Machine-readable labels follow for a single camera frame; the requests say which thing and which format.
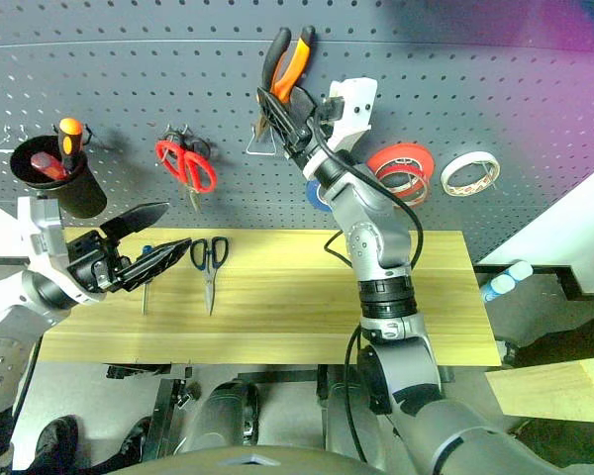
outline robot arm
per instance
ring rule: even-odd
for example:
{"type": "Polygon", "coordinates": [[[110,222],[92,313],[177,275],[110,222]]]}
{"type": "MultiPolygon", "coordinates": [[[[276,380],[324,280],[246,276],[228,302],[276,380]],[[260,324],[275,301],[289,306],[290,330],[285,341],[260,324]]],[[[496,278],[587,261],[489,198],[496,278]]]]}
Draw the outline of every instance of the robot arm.
{"type": "Polygon", "coordinates": [[[121,238],[155,223],[166,203],[141,205],[72,242],[63,237],[56,200],[18,200],[18,220],[31,264],[0,281],[0,473],[10,466],[11,408],[36,341],[81,303],[101,302],[106,292],[131,291],[184,255],[190,239],[169,242],[134,264],[120,256],[121,238]]]}
{"type": "MultiPolygon", "coordinates": [[[[328,148],[375,180],[364,165],[353,165],[349,150],[369,130],[376,81],[333,83],[325,114],[336,121],[328,148]]],[[[285,112],[271,94],[258,89],[262,113],[284,141],[288,158],[306,178],[317,178],[324,199],[346,237],[361,303],[361,333],[369,341],[358,355],[358,371],[370,394],[370,409],[387,415],[404,440],[419,473],[559,473],[522,444],[486,423],[462,403],[443,398],[440,375],[424,316],[414,299],[409,259],[411,240],[404,214],[391,200],[338,164],[316,140],[321,114],[303,90],[295,89],[301,117],[285,112]]]]}

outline wooden board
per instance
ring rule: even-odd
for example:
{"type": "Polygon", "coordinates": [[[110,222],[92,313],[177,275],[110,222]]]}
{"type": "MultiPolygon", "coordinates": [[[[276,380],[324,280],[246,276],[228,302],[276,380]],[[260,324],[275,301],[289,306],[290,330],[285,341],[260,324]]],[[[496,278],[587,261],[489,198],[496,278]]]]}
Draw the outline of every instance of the wooden board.
{"type": "Polygon", "coordinates": [[[506,415],[594,423],[594,358],[494,371],[486,378],[506,415]]]}
{"type": "MultiPolygon", "coordinates": [[[[85,229],[66,230],[74,238],[85,229]]],[[[144,244],[229,238],[207,316],[204,281],[185,256],[142,289],[80,306],[47,333],[41,359],[140,363],[342,363],[359,318],[351,269],[322,250],[330,231],[149,229],[123,240],[133,260],[144,244]]],[[[344,249],[343,238],[335,248],[344,249]]],[[[498,365],[499,358],[460,232],[427,232],[413,276],[442,365],[498,365]]]]}

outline pegboard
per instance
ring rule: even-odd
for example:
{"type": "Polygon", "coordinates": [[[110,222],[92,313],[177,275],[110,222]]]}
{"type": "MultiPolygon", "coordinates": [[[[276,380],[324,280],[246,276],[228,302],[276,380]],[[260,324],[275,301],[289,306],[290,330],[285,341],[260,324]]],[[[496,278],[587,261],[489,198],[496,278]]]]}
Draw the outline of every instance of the pegboard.
{"type": "MultiPolygon", "coordinates": [[[[14,146],[21,126],[49,134],[64,116],[93,129],[86,151],[108,207],[94,220],[65,216],[68,225],[166,200],[163,227],[333,228],[294,164],[245,154],[269,42],[279,26],[296,36],[313,24],[302,85],[319,99],[332,80],[377,79],[373,129],[356,156],[427,146],[437,166],[419,217],[428,230],[463,230],[477,260],[594,171],[594,17],[552,1],[453,3],[0,1],[0,141],[5,125],[14,146]],[[201,214],[156,165],[167,124],[188,124],[213,145],[219,186],[201,214]],[[496,187],[445,194],[442,169],[478,149],[501,162],[496,187]]],[[[14,213],[31,190],[8,160],[0,153],[0,206],[14,213]]]]}

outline pliers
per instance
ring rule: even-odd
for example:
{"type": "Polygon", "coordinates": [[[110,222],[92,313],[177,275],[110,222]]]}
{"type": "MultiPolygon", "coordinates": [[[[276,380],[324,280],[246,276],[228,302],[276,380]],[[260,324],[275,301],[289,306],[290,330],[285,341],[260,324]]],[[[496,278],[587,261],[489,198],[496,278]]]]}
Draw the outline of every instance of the pliers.
{"type": "MultiPolygon", "coordinates": [[[[280,28],[279,33],[270,45],[264,66],[261,71],[261,88],[273,94],[282,104],[287,105],[290,101],[290,93],[295,83],[299,80],[310,56],[311,44],[315,38],[315,27],[307,26],[301,31],[297,48],[293,53],[286,71],[278,79],[279,69],[288,47],[290,46],[291,32],[288,28],[280,28]]],[[[255,137],[259,139],[268,128],[268,122],[260,115],[255,123],[255,137]]]]}

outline tape roll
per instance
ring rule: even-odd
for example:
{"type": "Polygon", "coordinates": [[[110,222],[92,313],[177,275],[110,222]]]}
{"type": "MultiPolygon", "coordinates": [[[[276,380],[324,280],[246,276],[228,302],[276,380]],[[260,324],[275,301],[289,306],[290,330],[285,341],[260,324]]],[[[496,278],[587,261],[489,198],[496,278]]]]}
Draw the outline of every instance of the tape roll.
{"type": "MultiPolygon", "coordinates": [[[[387,146],[383,150],[375,153],[368,161],[367,166],[375,175],[378,175],[383,169],[395,164],[411,165],[425,174],[427,183],[429,183],[434,174],[435,164],[431,152],[417,143],[396,143],[387,146]]],[[[389,188],[393,193],[401,193],[400,198],[412,195],[423,188],[422,181],[413,176],[410,181],[400,186],[389,188]]]]}
{"type": "Polygon", "coordinates": [[[326,204],[323,198],[323,190],[321,184],[317,180],[312,180],[306,183],[306,197],[310,204],[319,211],[331,213],[333,210],[326,204]]]}
{"type": "Polygon", "coordinates": [[[492,185],[499,176],[500,165],[491,153],[487,151],[472,151],[459,156],[449,163],[443,173],[440,181],[443,184],[445,192],[450,196],[470,196],[479,193],[492,185]],[[465,166],[477,164],[484,166],[486,174],[479,180],[464,186],[452,186],[448,184],[449,179],[465,166]]]}
{"type": "Polygon", "coordinates": [[[398,196],[400,199],[402,199],[405,202],[405,204],[409,207],[413,208],[424,203],[427,200],[427,197],[429,196],[429,180],[427,179],[427,176],[425,176],[425,173],[419,170],[416,166],[393,164],[379,171],[376,174],[376,178],[378,178],[382,182],[383,179],[387,178],[388,176],[399,173],[411,175],[413,179],[420,184],[420,188],[417,191],[422,190],[421,194],[416,198],[406,200],[405,198],[408,198],[410,196],[410,192],[396,192],[394,191],[396,188],[389,187],[387,189],[394,193],[396,196],[398,196]]]}

